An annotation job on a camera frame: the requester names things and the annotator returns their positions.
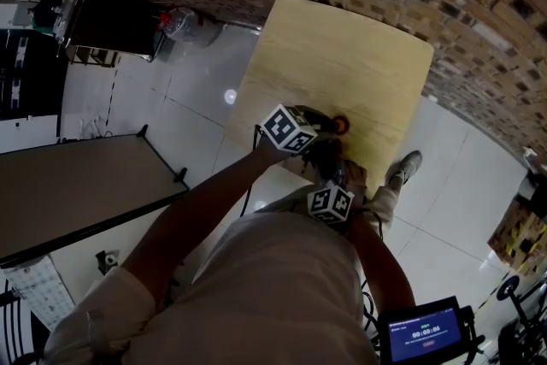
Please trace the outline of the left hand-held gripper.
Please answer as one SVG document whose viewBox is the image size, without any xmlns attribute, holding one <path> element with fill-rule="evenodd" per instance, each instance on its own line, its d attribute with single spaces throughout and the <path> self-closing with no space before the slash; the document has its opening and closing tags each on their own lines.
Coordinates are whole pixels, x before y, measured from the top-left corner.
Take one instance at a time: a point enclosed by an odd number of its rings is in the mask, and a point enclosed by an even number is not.
<svg viewBox="0 0 547 365">
<path fill-rule="evenodd" d="M 278 150 L 293 156 L 335 136 L 333 119 L 305 105 L 279 104 L 259 126 Z"/>
</svg>

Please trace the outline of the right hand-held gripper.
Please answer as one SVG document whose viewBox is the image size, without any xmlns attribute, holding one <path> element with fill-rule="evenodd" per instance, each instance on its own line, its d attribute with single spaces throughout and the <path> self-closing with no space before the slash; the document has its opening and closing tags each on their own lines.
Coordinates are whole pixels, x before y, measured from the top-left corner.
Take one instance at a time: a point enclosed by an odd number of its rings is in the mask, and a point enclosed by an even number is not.
<svg viewBox="0 0 547 365">
<path fill-rule="evenodd" d="M 315 171 L 315 189 L 307 196 L 311 217 L 332 225 L 348 219 L 354 193 L 347 190 L 346 166 L 339 161 L 331 176 Z"/>
</svg>

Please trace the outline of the person's right forearm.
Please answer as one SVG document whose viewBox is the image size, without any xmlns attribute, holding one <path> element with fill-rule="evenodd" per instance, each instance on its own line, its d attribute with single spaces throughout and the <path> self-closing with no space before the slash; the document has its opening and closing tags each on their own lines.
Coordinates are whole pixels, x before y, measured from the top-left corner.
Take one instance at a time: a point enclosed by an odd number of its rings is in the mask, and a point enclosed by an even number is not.
<svg viewBox="0 0 547 365">
<path fill-rule="evenodd" d="M 351 219 L 347 239 L 356 250 L 378 312 L 414 307 L 407 276 L 365 215 Z"/>
</svg>

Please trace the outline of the person's left forearm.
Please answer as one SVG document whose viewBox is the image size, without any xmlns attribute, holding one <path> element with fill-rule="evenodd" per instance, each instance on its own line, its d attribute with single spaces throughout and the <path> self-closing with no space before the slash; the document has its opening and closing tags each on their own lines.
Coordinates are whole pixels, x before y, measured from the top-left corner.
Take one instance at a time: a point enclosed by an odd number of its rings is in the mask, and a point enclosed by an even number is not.
<svg viewBox="0 0 547 365">
<path fill-rule="evenodd" d="M 229 210 L 273 165 L 289 153 L 268 138 L 230 166 L 169 205 L 144 234 L 122 267 L 160 304 L 176 268 L 221 223 Z"/>
</svg>

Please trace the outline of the person's beige trousers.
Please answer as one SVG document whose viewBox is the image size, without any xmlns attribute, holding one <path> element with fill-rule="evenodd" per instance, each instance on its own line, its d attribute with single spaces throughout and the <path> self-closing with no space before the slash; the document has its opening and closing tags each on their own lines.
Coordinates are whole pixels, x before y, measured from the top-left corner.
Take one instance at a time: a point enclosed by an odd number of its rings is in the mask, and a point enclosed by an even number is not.
<svg viewBox="0 0 547 365">
<path fill-rule="evenodd" d="M 404 185 L 399 178 L 394 178 L 390 183 L 386 182 L 378 188 L 371 200 L 360 206 L 351 206 L 348 219 L 363 215 L 378 234 L 387 234 L 391 228 L 394 209 Z M 280 200 L 256 210 L 256 213 L 292 212 L 308 215 L 307 196 L 314 189 L 313 185 L 301 187 Z"/>
</svg>

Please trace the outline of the person's grey shoe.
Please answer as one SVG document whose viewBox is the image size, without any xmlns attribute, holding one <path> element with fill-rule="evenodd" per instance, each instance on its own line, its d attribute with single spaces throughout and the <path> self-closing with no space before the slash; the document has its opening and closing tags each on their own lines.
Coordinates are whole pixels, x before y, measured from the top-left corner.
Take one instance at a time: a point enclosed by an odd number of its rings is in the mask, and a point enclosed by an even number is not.
<svg viewBox="0 0 547 365">
<path fill-rule="evenodd" d="M 403 185 L 418 171 L 422 164 L 423 156 L 419 150 L 409 152 L 401 161 L 392 166 L 387 174 L 386 182 L 390 183 L 394 178 L 402 180 Z"/>
</svg>

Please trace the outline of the clear plastic bag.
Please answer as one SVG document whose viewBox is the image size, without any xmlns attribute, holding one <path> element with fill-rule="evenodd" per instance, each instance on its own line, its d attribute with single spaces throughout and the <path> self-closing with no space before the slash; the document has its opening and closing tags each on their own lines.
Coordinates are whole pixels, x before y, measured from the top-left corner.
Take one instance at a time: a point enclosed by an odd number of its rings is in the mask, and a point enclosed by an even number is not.
<svg viewBox="0 0 547 365">
<path fill-rule="evenodd" d="M 210 46 L 222 31 L 222 25 L 186 7 L 161 13 L 160 28 L 167 38 L 198 47 Z"/>
</svg>

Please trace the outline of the cardboard boxes with striped tape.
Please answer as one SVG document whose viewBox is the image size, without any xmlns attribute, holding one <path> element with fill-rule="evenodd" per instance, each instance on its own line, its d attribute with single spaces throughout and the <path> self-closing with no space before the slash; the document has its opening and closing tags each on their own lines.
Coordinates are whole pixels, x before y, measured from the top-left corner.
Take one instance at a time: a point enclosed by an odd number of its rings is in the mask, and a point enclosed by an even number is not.
<svg viewBox="0 0 547 365">
<path fill-rule="evenodd" d="M 488 245 L 501 262 L 524 277 L 547 271 L 547 223 L 532 212 L 525 198 L 511 201 Z"/>
</svg>

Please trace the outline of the dark brown cabinet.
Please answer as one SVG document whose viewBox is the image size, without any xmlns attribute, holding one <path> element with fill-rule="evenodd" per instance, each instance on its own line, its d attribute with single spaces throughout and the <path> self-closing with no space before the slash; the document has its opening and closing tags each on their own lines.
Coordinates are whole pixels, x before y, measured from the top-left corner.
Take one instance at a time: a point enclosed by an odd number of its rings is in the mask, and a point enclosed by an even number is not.
<svg viewBox="0 0 547 365">
<path fill-rule="evenodd" d="M 108 50 L 152 61 L 166 34 L 146 0 L 63 0 L 53 35 L 64 48 Z"/>
</svg>

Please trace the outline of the black clamp with white roll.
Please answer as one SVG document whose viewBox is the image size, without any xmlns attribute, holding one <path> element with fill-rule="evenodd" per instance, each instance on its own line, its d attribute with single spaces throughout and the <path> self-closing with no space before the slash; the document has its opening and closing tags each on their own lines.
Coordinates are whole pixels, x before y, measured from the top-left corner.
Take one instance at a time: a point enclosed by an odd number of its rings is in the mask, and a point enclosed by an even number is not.
<svg viewBox="0 0 547 365">
<path fill-rule="evenodd" d="M 97 259 L 97 268 L 102 275 L 119 265 L 119 250 L 101 250 L 95 257 Z"/>
</svg>

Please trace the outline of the black wheeled equipment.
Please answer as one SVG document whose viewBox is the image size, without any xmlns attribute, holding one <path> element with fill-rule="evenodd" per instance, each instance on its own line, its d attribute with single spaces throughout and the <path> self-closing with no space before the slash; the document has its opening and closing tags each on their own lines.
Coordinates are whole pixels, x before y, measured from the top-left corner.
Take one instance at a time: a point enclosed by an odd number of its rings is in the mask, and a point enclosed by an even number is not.
<svg viewBox="0 0 547 365">
<path fill-rule="evenodd" d="M 498 365 L 547 365 L 547 274 L 523 295 L 516 295 L 520 278 L 504 281 L 496 293 L 499 302 L 510 300 L 517 318 L 498 336 Z M 537 311 L 527 316 L 522 304 L 536 292 Z"/>
</svg>

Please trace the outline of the black glass door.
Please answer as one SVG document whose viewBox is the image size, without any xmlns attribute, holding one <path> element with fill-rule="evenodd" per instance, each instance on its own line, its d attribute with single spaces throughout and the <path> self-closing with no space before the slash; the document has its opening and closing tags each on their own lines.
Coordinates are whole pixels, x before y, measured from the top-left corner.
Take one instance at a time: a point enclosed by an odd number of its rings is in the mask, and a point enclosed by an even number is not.
<svg viewBox="0 0 547 365">
<path fill-rule="evenodd" d="M 0 121 L 59 115 L 67 69 L 65 51 L 53 37 L 0 30 Z"/>
</svg>

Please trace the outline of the green container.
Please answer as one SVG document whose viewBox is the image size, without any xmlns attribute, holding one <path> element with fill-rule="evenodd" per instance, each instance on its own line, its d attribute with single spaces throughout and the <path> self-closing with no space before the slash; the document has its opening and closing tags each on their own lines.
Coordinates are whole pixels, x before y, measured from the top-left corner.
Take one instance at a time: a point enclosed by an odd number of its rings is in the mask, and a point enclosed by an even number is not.
<svg viewBox="0 0 547 365">
<path fill-rule="evenodd" d="M 62 10 L 63 0 L 40 0 L 27 10 L 32 18 L 32 29 L 41 33 L 52 34 L 58 15 Z"/>
</svg>

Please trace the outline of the white perforated board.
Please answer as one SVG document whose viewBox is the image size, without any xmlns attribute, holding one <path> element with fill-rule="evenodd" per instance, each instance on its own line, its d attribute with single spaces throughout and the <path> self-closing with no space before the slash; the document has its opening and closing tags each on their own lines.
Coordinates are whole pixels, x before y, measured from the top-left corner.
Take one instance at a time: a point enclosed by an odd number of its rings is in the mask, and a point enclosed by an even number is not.
<svg viewBox="0 0 547 365">
<path fill-rule="evenodd" d="M 52 332 L 74 309 L 74 301 L 50 256 L 0 268 L 26 306 Z"/>
</svg>

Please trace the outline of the grey table with black frame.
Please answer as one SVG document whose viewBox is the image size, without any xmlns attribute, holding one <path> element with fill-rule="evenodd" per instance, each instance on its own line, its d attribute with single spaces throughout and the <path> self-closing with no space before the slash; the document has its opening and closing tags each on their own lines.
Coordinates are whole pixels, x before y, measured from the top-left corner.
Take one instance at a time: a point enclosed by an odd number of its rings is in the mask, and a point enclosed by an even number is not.
<svg viewBox="0 0 547 365">
<path fill-rule="evenodd" d="M 190 189 L 146 131 L 0 154 L 0 268 L 168 206 Z"/>
</svg>

